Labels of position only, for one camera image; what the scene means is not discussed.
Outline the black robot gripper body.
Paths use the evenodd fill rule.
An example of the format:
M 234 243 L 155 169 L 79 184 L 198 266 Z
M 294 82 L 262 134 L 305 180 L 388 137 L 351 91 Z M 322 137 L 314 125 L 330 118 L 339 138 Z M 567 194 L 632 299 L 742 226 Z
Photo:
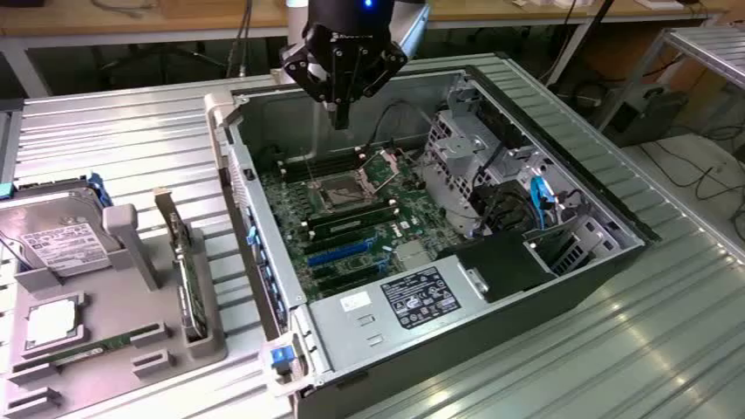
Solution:
M 317 59 L 335 57 L 335 48 L 382 52 L 391 44 L 394 1 L 309 2 L 307 48 Z

